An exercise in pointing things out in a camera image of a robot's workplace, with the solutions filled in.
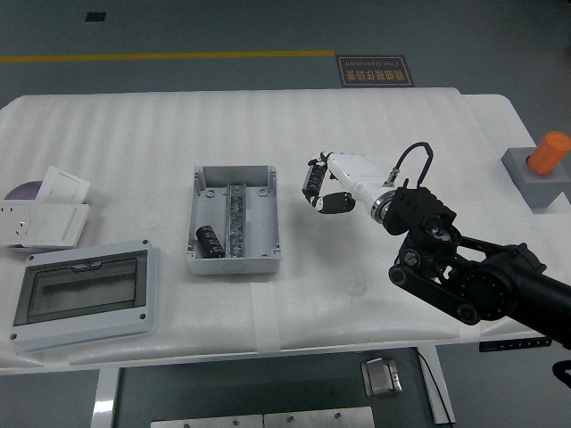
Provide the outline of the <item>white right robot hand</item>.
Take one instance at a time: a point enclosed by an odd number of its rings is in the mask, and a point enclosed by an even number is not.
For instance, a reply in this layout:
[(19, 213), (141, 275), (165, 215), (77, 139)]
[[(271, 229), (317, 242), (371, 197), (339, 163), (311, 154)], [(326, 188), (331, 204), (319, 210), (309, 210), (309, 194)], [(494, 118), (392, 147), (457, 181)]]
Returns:
[[(394, 186), (385, 173), (367, 156), (331, 152), (310, 160), (302, 193), (308, 203), (321, 214), (350, 212), (356, 202), (362, 202), (370, 216), (381, 223), (383, 210), (388, 208), (394, 195)], [(320, 190), (327, 172), (337, 180), (343, 191), (321, 195)]]

